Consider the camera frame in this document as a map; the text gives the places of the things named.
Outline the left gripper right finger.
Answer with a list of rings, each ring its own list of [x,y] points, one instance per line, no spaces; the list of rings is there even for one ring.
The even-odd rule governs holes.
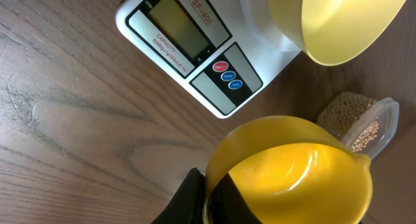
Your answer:
[[[213,224],[262,224],[228,173],[215,187],[209,201],[209,210]]]

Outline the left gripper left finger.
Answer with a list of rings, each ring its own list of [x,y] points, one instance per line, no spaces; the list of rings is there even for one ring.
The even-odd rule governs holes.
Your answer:
[[[151,224],[203,224],[205,177],[192,168],[166,208]]]

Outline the yellow measuring scoop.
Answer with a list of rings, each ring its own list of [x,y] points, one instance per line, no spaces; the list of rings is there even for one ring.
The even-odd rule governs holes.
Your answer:
[[[371,160],[308,120],[268,116],[231,131],[205,170],[203,218],[230,177],[262,223],[359,223],[372,199]]]

